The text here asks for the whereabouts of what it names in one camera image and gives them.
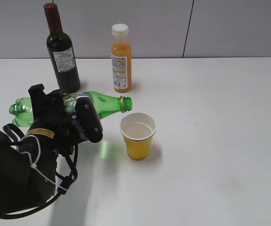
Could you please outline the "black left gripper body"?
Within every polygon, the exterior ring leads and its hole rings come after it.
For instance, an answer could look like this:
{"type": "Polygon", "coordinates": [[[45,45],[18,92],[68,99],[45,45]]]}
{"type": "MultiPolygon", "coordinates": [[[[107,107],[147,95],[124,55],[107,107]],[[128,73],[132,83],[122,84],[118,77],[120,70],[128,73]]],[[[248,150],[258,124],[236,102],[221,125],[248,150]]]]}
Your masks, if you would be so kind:
{"type": "Polygon", "coordinates": [[[72,147],[88,141],[86,129],[82,127],[77,115],[65,116],[49,115],[34,117],[33,123],[27,131],[24,139],[24,150],[32,155],[41,155],[57,152],[60,154],[72,154],[72,147]]]}

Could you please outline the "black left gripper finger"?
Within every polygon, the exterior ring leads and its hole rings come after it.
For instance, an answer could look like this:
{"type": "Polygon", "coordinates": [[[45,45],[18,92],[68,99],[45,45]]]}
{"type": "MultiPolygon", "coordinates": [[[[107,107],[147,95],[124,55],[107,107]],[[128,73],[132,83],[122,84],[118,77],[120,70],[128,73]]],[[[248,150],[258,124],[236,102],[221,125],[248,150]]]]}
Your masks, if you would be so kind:
{"type": "Polygon", "coordinates": [[[92,143],[98,143],[103,138],[103,128],[92,99],[88,95],[76,99],[75,109],[85,136],[92,143]]]}
{"type": "Polygon", "coordinates": [[[48,94],[44,92],[44,85],[33,85],[28,89],[35,122],[61,122],[66,117],[62,100],[62,89],[56,89],[48,94]]]}

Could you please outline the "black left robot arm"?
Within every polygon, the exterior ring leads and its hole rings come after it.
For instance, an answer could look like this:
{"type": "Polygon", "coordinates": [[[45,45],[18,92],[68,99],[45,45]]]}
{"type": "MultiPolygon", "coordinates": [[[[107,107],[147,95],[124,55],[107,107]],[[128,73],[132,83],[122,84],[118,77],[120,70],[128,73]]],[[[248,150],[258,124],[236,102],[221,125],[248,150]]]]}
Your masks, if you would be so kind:
{"type": "Polygon", "coordinates": [[[27,133],[7,124],[0,131],[0,219],[18,219],[48,207],[77,179],[78,145],[103,137],[92,98],[78,94],[68,113],[64,94],[28,90],[34,122],[27,133]]]}

